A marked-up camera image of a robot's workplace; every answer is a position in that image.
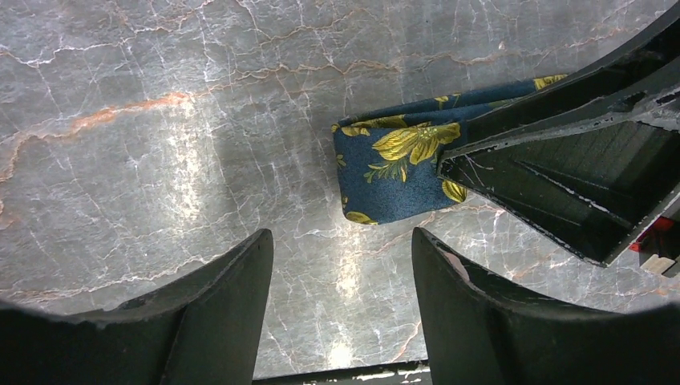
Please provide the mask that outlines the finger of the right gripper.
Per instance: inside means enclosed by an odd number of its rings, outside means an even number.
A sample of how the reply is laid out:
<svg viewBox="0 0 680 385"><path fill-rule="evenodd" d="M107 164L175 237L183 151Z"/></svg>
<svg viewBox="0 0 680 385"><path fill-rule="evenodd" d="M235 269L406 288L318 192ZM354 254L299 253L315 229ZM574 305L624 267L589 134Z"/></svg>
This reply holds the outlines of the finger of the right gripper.
<svg viewBox="0 0 680 385"><path fill-rule="evenodd" d="M471 144L521 144L605 128L679 98L679 5L605 57L471 120Z"/></svg>
<svg viewBox="0 0 680 385"><path fill-rule="evenodd" d="M679 134L624 122L446 159L441 174L606 266L678 199Z"/></svg>

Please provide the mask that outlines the blue yellow floral tie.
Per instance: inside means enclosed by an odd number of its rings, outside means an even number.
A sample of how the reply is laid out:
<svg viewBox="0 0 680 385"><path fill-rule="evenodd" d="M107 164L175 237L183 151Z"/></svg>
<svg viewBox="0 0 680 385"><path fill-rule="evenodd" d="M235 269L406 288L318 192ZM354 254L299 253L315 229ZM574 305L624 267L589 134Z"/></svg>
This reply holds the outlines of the blue yellow floral tie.
<svg viewBox="0 0 680 385"><path fill-rule="evenodd" d="M563 78L456 92L339 120L331 132L344 217L380 225L465 202L465 187L438 177L439 154L467 142L469 120Z"/></svg>

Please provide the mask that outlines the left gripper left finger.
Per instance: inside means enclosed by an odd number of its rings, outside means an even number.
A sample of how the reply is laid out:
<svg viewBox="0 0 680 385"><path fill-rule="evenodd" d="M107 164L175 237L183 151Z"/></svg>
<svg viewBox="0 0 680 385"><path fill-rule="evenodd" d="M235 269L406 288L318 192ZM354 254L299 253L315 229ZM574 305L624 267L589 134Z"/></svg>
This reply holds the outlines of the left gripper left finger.
<svg viewBox="0 0 680 385"><path fill-rule="evenodd" d="M268 229L113 310L1 304L4 384L250 384L273 271Z"/></svg>

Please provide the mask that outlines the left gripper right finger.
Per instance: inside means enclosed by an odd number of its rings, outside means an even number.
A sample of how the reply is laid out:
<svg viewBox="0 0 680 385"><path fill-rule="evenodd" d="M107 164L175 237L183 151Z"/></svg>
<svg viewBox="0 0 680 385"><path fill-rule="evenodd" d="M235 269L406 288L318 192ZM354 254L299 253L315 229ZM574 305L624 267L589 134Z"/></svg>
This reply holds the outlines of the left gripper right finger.
<svg viewBox="0 0 680 385"><path fill-rule="evenodd" d="M679 306L631 314L527 289L414 229L411 260L435 384L676 384Z"/></svg>

